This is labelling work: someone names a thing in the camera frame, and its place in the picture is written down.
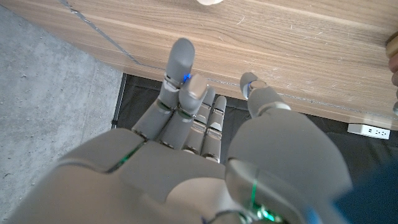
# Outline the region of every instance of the robotic hand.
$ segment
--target robotic hand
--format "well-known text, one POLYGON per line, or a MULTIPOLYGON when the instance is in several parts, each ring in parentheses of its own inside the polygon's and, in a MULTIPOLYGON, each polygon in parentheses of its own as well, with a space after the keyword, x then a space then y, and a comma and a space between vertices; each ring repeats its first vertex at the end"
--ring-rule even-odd
POLYGON ((346 223, 331 200, 351 188, 336 146, 252 73, 252 119, 220 162, 226 98, 191 75, 194 48, 173 46, 158 99, 132 128, 69 152, 8 223, 346 223))

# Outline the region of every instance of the gray concrete floor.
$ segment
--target gray concrete floor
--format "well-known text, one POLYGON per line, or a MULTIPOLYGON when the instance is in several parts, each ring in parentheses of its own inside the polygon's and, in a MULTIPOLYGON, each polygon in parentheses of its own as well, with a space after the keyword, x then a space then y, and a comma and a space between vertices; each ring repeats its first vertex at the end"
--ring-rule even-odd
POLYGON ((0 6, 0 220, 111 127, 122 73, 0 6))

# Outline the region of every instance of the wooden table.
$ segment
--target wooden table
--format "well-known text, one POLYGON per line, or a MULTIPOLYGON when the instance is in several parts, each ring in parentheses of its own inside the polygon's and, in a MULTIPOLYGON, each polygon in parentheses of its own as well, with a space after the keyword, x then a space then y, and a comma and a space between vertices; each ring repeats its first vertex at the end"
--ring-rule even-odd
POLYGON ((253 72, 295 111, 398 129, 384 48, 398 31, 396 0, 0 4, 126 73, 162 80, 172 44, 187 37, 196 50, 193 73, 218 94, 242 98, 239 78, 253 72))

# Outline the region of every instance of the electrical outlet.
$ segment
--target electrical outlet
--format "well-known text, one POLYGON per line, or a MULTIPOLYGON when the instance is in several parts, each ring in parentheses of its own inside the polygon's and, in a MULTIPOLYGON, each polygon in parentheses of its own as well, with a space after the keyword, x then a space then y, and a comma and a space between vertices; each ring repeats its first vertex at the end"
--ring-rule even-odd
POLYGON ((379 138, 379 139, 390 138, 390 130, 377 128, 366 124, 349 124, 347 131, 349 133, 360 134, 372 138, 379 138))

